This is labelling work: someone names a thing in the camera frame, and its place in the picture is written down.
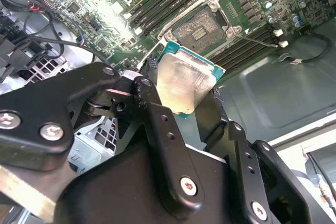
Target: chip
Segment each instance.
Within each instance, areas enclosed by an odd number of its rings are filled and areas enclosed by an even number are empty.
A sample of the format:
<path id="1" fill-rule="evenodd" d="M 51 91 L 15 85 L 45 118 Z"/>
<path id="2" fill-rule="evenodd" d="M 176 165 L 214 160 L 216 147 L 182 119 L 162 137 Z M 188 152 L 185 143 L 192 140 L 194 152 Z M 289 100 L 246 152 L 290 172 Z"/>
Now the chip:
<path id="1" fill-rule="evenodd" d="M 75 2 L 73 2 L 71 5 L 69 5 L 68 9 L 70 12 L 76 13 L 80 9 L 80 7 Z"/>
<path id="2" fill-rule="evenodd" d="M 222 26 L 227 25 L 221 16 L 214 15 L 209 7 L 205 7 L 188 19 L 172 34 L 178 42 L 190 50 L 200 54 L 208 47 L 225 38 Z"/>
<path id="3" fill-rule="evenodd" d="M 101 49 L 104 49 L 105 47 L 107 47 L 107 43 L 104 39 L 101 39 L 98 43 L 97 46 L 100 47 Z"/>

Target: screw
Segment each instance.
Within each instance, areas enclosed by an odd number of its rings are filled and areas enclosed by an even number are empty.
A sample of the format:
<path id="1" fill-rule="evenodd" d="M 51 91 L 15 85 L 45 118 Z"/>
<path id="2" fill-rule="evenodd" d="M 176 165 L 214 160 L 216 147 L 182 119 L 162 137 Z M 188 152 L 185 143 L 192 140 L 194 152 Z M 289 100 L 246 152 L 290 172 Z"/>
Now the screw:
<path id="1" fill-rule="evenodd" d="M 262 207 L 261 204 L 259 204 L 258 202 L 253 201 L 251 203 L 251 207 L 253 212 L 255 213 L 255 215 L 260 219 L 260 220 L 267 220 L 267 214 L 266 214 L 266 210 Z"/>
<path id="2" fill-rule="evenodd" d="M 268 146 L 267 144 L 262 143 L 261 145 L 263 146 L 263 148 L 264 148 L 265 150 L 267 150 L 267 151 L 269 152 L 270 148 L 269 148 L 269 146 Z"/>
<path id="3" fill-rule="evenodd" d="M 242 127 L 238 123 L 234 123 L 234 126 L 236 127 L 237 130 L 241 131 Z"/>
<path id="4" fill-rule="evenodd" d="M 63 129 L 55 124 L 46 124 L 40 130 L 40 135 L 49 141 L 57 141 L 60 140 L 63 135 Z"/>
<path id="5" fill-rule="evenodd" d="M 172 39 L 172 38 L 173 38 L 173 34 L 167 34 L 167 35 L 166 35 L 166 38 L 167 38 L 167 39 Z"/>
<path id="6" fill-rule="evenodd" d="M 114 76 L 114 72 L 113 72 L 112 68 L 104 67 L 103 72 L 110 75 L 110 76 Z"/>
<path id="7" fill-rule="evenodd" d="M 21 124 L 21 118 L 14 113 L 0 113 L 0 129 L 11 130 Z"/>
<path id="8" fill-rule="evenodd" d="M 197 193 L 197 187 L 195 185 L 195 183 L 187 177 L 183 177 L 181 178 L 180 181 L 181 187 L 183 189 L 183 191 L 185 192 L 185 194 L 189 195 L 189 196 L 195 196 Z"/>
<path id="9" fill-rule="evenodd" d="M 148 87 L 150 87 L 152 85 L 151 82 L 149 80 L 147 80 L 147 79 L 142 79 L 141 82 L 143 84 L 145 84 L 146 86 L 148 86 Z"/>

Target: black metal bracket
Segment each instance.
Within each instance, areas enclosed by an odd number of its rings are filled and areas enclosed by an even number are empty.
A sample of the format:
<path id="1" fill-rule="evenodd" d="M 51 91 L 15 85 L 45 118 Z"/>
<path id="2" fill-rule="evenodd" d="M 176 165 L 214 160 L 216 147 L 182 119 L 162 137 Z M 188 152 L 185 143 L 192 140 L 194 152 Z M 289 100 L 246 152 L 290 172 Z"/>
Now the black metal bracket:
<path id="1" fill-rule="evenodd" d="M 113 88 L 118 81 L 118 72 L 93 63 L 0 96 L 0 113 L 12 113 L 18 122 L 12 129 L 6 126 L 12 122 L 0 119 L 0 163 L 34 170 L 63 165 L 74 139 L 70 119 L 78 116 L 91 94 Z M 51 124 L 62 133 L 56 141 L 40 133 L 43 126 Z"/>

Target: green circuit board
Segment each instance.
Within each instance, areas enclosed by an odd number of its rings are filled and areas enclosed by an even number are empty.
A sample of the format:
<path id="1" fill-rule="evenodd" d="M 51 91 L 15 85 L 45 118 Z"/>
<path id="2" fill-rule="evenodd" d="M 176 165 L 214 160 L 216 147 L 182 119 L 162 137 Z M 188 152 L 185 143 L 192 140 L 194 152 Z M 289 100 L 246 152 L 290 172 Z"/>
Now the green circuit board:
<path id="1" fill-rule="evenodd" d="M 134 22 L 132 12 L 148 0 L 45 1 L 52 8 L 69 14 L 82 28 L 86 45 L 101 52 L 113 66 L 123 70 L 134 69 L 144 55 L 158 42 L 158 34 L 162 27 L 197 0 L 185 1 L 178 9 L 169 13 L 165 20 L 155 27 L 151 27 L 150 33 L 146 35 L 135 33 L 135 28 L 132 27 L 132 22 Z M 272 3 L 272 7 L 265 8 L 266 2 Z M 171 8 L 172 4 L 173 2 L 171 5 L 168 3 L 163 9 L 155 9 L 157 8 L 155 5 L 149 13 L 159 16 L 167 8 Z M 328 3 L 328 0 L 219 0 L 219 4 L 230 25 L 241 27 L 240 36 L 248 36 L 272 21 L 284 30 L 287 40 L 290 41 L 299 36 L 300 27 L 306 24 L 313 27 L 318 26 L 335 16 L 334 3 Z M 206 10 L 198 7 L 181 18 L 172 28 L 175 30 L 175 35 L 182 34 L 183 25 L 185 27 L 197 26 L 197 22 L 200 23 L 201 20 L 198 19 L 197 14 L 206 14 Z M 294 19 L 294 14 L 300 17 L 299 21 Z M 64 22 L 76 33 L 70 22 L 66 20 Z M 203 34 L 208 33 L 208 30 L 203 31 L 204 28 L 201 26 L 198 26 L 197 29 L 195 41 L 198 41 Z M 218 29 L 217 32 L 217 36 L 223 34 L 223 31 L 218 31 Z M 228 40 L 225 35 L 215 39 L 215 34 L 212 37 L 210 34 L 207 35 L 208 41 L 207 37 L 202 37 L 204 46 L 200 47 L 197 53 L 210 59 L 240 40 L 239 38 Z M 152 54 L 158 56 L 162 49 L 163 46 L 160 45 Z"/>

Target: hole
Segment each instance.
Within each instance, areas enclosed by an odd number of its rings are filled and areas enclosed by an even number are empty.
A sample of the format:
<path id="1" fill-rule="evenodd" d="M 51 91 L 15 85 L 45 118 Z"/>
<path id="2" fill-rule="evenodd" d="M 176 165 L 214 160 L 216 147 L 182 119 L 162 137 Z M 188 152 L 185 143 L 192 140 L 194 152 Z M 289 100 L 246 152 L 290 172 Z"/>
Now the hole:
<path id="1" fill-rule="evenodd" d="M 73 117 L 74 115 L 75 115 L 75 112 L 74 112 L 74 111 L 71 111 L 71 112 L 69 113 L 70 120 L 72 120 L 72 118 L 74 118 L 74 117 Z"/>
<path id="2" fill-rule="evenodd" d="M 167 133 L 167 137 L 170 139 L 170 140 L 174 140 L 175 139 L 175 135 L 171 132 Z"/>
<path id="3" fill-rule="evenodd" d="M 148 87 L 150 87 L 152 85 L 151 82 L 149 80 L 147 80 L 147 79 L 142 79 L 141 82 L 143 84 L 145 84 L 146 86 L 148 86 Z"/>
<path id="4" fill-rule="evenodd" d="M 103 72 L 106 73 L 106 74 L 108 74 L 109 76 L 113 76 L 114 75 L 114 72 L 113 72 L 112 68 L 104 67 L 103 68 Z"/>
<path id="5" fill-rule="evenodd" d="M 124 104 L 123 102 L 119 102 L 117 105 L 117 111 L 121 112 L 126 108 L 126 104 Z"/>
<path id="6" fill-rule="evenodd" d="M 252 174 L 256 173 L 256 172 L 253 170 L 252 167 L 249 166 L 248 169 L 250 170 L 250 173 L 252 173 Z"/>

